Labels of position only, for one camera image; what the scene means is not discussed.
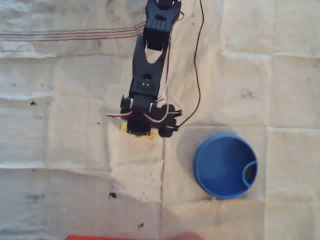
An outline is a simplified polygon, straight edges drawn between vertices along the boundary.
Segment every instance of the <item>white cloth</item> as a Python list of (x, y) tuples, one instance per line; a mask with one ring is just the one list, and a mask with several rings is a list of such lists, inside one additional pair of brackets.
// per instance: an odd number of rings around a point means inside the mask
[[(0, 2), (0, 239), (320, 239), (320, 2), (203, 0), (202, 103), (156, 141), (105, 117), (128, 94), (146, 3)], [(169, 73), (181, 120), (198, 100), (202, 20), (198, 0), (182, 5)], [(257, 154), (257, 181), (238, 199), (211, 199), (193, 177), (216, 133)]]

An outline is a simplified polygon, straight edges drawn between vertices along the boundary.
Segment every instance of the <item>wire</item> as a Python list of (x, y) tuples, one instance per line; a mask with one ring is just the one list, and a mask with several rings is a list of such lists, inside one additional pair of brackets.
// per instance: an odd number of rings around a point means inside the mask
[(166, 104), (166, 112), (165, 112), (165, 115), (164, 117), (161, 119), (161, 120), (155, 120), (153, 118), (151, 118), (150, 116), (148, 116), (147, 114), (143, 114), (147, 119), (149, 119), (151, 122), (155, 123), (155, 124), (160, 124), (162, 123), (164, 120), (166, 120), (166, 118), (168, 117), (168, 114), (169, 114), (169, 104), (167, 103)]
[[(171, 40), (169, 41), (169, 49), (168, 49), (168, 56), (167, 56), (167, 64), (166, 64), (166, 75), (165, 75), (165, 86), (164, 86), (164, 90), (163, 93), (161, 95), (161, 97), (156, 101), (157, 103), (160, 103), (162, 101), (164, 101), (164, 97), (165, 94), (167, 92), (168, 89), (168, 85), (169, 85), (169, 70), (170, 70), (170, 52), (171, 52)], [(164, 117), (161, 120), (155, 120), (153, 118), (151, 118), (150, 116), (148, 116), (147, 114), (143, 114), (147, 119), (149, 119), (151, 122), (155, 123), (155, 124), (160, 124), (162, 123), (164, 120), (166, 120), (166, 118), (168, 117), (169, 114), (174, 114), (172, 112), (169, 112), (169, 104), (166, 103), (166, 113), (164, 115)]]
[(182, 21), (186, 17), (186, 15), (185, 15), (185, 13), (183, 11), (181, 11), (180, 14), (183, 16), (183, 18), (178, 19), (178, 22)]
[(159, 97), (158, 100), (156, 101), (157, 103), (160, 103), (161, 101), (164, 100), (164, 97), (165, 97), (167, 89), (168, 89), (169, 68), (170, 68), (170, 52), (171, 52), (171, 42), (169, 41), (169, 50), (168, 50), (168, 57), (167, 57), (167, 64), (166, 64), (165, 86), (164, 86), (163, 93), (162, 93), (161, 97)]
[(195, 47), (195, 52), (194, 52), (194, 69), (195, 69), (195, 74), (196, 74), (196, 83), (197, 83), (197, 87), (198, 87), (198, 91), (199, 91), (199, 99), (198, 99), (198, 103), (197, 103), (196, 108), (193, 111), (193, 113), (186, 120), (184, 120), (178, 126), (178, 128), (181, 128), (184, 124), (186, 124), (186, 122), (188, 122), (196, 114), (196, 112), (199, 109), (200, 103), (201, 103), (201, 88), (200, 88), (200, 81), (199, 81), (199, 72), (198, 72), (198, 67), (197, 67), (197, 55), (198, 55), (201, 33), (202, 33), (202, 30), (205, 25), (205, 11), (204, 11), (204, 6), (202, 3), (202, 0), (199, 0), (199, 1), (200, 1), (200, 6), (201, 6), (201, 13), (202, 13), (202, 24), (201, 24), (201, 27), (199, 30), (199, 34), (198, 34), (198, 38), (197, 38), (197, 42), (196, 42), (196, 47)]
[(123, 114), (106, 114), (107, 117), (110, 118), (121, 118), (121, 117), (128, 117), (132, 114), (133, 112), (128, 112), (128, 113), (123, 113)]

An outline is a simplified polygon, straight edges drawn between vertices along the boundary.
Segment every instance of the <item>robotic arm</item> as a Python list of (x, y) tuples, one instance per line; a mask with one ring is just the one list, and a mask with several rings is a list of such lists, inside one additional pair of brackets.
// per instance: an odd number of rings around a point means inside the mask
[[(150, 135), (158, 129), (162, 138), (170, 138), (179, 130), (176, 111), (171, 104), (158, 107), (159, 91), (170, 36), (182, 3), (178, 0), (148, 0), (143, 35), (136, 42), (133, 56), (133, 79), (128, 97), (122, 97), (121, 115), (127, 121), (127, 132), (136, 136)], [(149, 63), (146, 48), (162, 52), (155, 63)]]

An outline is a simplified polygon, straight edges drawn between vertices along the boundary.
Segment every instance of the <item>blue container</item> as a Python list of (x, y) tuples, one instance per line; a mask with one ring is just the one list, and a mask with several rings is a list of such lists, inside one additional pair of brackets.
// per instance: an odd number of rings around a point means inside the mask
[(208, 194), (232, 199), (246, 193), (254, 184), (258, 163), (245, 140), (233, 134), (218, 134), (199, 147), (193, 170), (197, 182)]

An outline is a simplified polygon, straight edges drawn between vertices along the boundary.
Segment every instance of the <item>yellow block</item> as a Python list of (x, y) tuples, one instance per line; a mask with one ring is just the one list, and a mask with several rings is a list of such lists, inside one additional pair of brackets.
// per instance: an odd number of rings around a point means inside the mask
[[(130, 133), (127, 132), (127, 129), (128, 129), (128, 123), (127, 122), (122, 123), (120, 131), (123, 132), (123, 133), (126, 133), (126, 134), (130, 134)], [(154, 141), (154, 140), (156, 140), (157, 136), (158, 136), (158, 130), (157, 129), (151, 129), (150, 135), (148, 135), (148, 136), (136, 136), (136, 137)]]

